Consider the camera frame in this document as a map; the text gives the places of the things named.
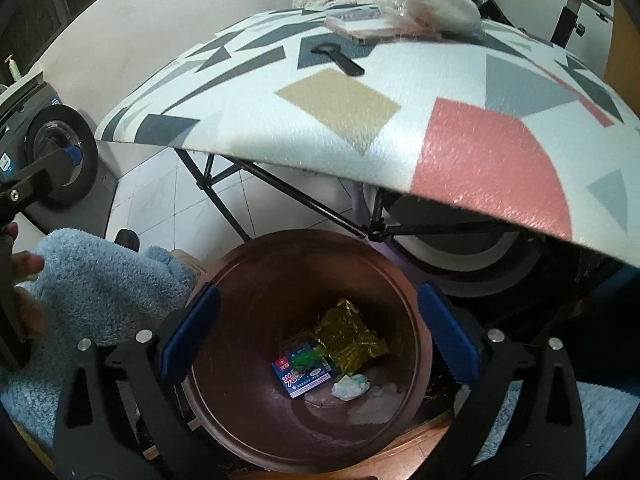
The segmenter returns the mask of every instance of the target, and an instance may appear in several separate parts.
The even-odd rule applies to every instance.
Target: white sticker
[[[11,159],[9,155],[3,153],[2,156],[0,156],[0,170],[8,171],[9,168],[11,168]]]

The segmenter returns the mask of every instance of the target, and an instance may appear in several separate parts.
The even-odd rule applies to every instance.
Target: green wrapper
[[[369,330],[350,301],[340,299],[316,326],[313,337],[320,354],[328,355],[341,373],[351,375],[374,357],[389,353],[385,340]]]

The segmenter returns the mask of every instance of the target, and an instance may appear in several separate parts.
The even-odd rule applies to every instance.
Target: bolt
[[[489,338],[489,341],[494,343],[501,343],[504,341],[504,332],[502,330],[498,330],[497,328],[492,328],[489,332],[486,333],[486,336]]]
[[[551,346],[553,350],[562,350],[564,344],[557,337],[552,337],[549,339],[549,346]]]
[[[151,330],[147,330],[145,328],[144,330],[141,330],[136,334],[136,341],[139,343],[148,343],[149,341],[151,341],[151,338],[153,336],[154,336],[154,333],[151,332]]]
[[[91,340],[88,337],[83,337],[80,341],[78,341],[78,350],[81,352],[87,351],[91,348]]]

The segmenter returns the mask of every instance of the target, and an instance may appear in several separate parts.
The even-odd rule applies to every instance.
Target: brown bucket
[[[345,235],[285,231],[231,251],[200,285],[207,282],[220,289],[222,309],[184,389],[227,449],[266,469],[314,474],[357,464],[406,429],[429,381],[431,336],[414,288],[384,256]],[[387,341],[390,354],[361,372],[370,392],[393,383],[391,400],[367,392],[342,402],[325,389],[328,402],[318,402],[333,381],[291,399],[271,368],[281,341],[312,329],[338,298],[350,300]]]

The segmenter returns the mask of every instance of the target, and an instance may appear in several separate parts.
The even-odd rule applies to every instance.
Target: blue box
[[[290,362],[291,358],[307,350],[311,350],[311,346],[308,343],[304,343],[292,353],[286,354],[276,362],[271,363],[271,367],[273,367],[280,382],[292,399],[331,379],[331,365],[324,357],[321,357],[321,360],[317,362],[317,367],[306,372],[299,372],[293,369]]]

